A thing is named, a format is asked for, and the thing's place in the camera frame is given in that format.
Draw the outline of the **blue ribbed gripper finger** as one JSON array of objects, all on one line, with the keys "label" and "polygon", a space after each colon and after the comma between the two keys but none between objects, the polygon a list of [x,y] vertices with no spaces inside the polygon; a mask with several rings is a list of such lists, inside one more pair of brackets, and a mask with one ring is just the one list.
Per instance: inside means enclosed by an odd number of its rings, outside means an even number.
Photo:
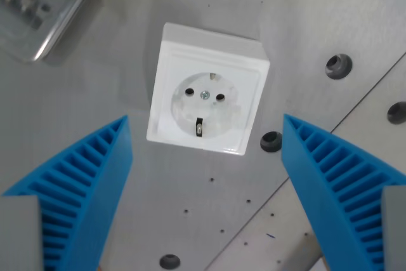
[{"label": "blue ribbed gripper finger", "polygon": [[384,270],[384,187],[405,175],[361,148],[286,114],[282,162],[331,270]]},{"label": "blue ribbed gripper finger", "polygon": [[4,192],[40,205],[45,270],[96,270],[133,161],[128,116],[67,147]]}]

